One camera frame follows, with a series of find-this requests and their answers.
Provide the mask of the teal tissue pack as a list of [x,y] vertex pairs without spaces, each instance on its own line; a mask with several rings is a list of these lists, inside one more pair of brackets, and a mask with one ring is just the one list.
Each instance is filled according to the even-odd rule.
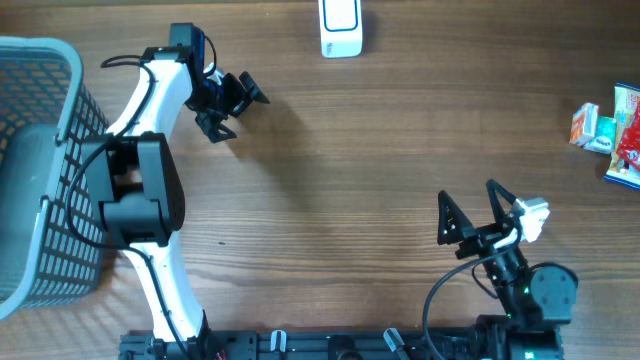
[[588,141],[583,148],[592,152],[611,154],[614,150],[616,130],[617,122],[614,118],[599,116],[594,138]]

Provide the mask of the red candy bag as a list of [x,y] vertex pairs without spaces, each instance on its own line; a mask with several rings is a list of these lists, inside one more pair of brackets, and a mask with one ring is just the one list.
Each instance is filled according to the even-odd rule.
[[623,131],[616,153],[639,169],[639,108],[636,108],[631,125]]

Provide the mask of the orange tissue pack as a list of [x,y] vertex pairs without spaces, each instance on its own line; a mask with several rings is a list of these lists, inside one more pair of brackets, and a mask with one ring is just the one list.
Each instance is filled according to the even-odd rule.
[[599,106],[592,103],[583,104],[573,115],[569,143],[584,146],[593,140],[597,128]]

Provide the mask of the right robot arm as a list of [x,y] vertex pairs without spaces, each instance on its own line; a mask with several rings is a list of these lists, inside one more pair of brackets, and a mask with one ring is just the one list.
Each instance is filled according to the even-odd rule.
[[428,296],[455,275],[483,268],[482,289],[500,302],[500,315],[480,315],[466,328],[423,327],[430,359],[561,359],[561,327],[572,321],[579,279],[556,262],[531,265],[520,246],[535,242],[550,216],[542,198],[522,199],[497,181],[486,183],[493,222],[476,227],[446,191],[438,201],[437,242],[456,246],[460,265],[446,273]]

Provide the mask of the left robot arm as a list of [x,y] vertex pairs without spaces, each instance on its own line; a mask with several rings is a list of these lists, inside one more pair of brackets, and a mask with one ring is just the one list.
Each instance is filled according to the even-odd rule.
[[121,359],[223,359],[225,345],[208,325],[187,278],[180,249],[184,190],[169,148],[182,108],[212,143],[235,138],[224,120],[269,99],[248,72],[222,72],[205,61],[212,40],[192,23],[173,23],[164,47],[119,55],[102,67],[134,66],[139,82],[118,120],[81,145],[71,182],[88,186],[92,217],[133,264],[152,312],[153,328],[124,335]]

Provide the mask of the yellow snack bag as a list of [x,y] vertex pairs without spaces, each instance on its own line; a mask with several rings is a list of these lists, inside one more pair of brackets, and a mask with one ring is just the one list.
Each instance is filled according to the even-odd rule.
[[615,87],[616,138],[604,180],[639,189],[639,87],[618,82]]

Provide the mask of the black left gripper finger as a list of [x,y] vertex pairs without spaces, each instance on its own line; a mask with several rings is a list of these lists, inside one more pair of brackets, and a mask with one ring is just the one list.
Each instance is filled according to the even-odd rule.
[[230,130],[222,123],[222,121],[226,119],[226,115],[207,110],[197,112],[195,122],[211,143],[219,143],[235,139],[237,137],[234,131]]
[[241,103],[243,105],[249,105],[252,102],[258,102],[262,104],[269,104],[270,100],[257,85],[251,75],[244,71],[239,76],[240,84],[242,85]]

